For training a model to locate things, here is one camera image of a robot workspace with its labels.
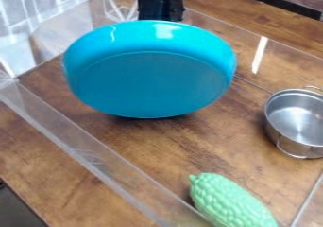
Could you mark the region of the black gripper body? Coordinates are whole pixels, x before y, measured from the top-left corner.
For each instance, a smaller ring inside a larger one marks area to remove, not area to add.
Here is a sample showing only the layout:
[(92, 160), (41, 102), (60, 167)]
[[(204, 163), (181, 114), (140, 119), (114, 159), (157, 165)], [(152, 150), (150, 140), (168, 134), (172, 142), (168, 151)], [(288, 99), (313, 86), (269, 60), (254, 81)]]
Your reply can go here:
[(180, 22), (184, 10), (182, 0), (137, 0), (140, 20)]

